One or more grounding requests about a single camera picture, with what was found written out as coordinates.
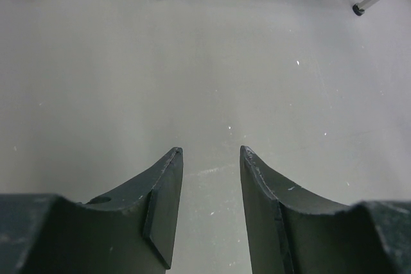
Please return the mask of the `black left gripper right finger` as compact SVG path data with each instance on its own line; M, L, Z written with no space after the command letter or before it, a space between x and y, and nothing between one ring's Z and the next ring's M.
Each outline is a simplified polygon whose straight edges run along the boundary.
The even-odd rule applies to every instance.
M410 272L409 201L331 201L247 146L240 178L253 273Z

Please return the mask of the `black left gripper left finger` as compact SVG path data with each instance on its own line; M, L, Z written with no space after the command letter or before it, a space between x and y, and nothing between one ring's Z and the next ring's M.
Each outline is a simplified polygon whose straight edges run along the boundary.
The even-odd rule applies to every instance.
M87 203L1 195L2 273L164 273L171 268L183 150Z

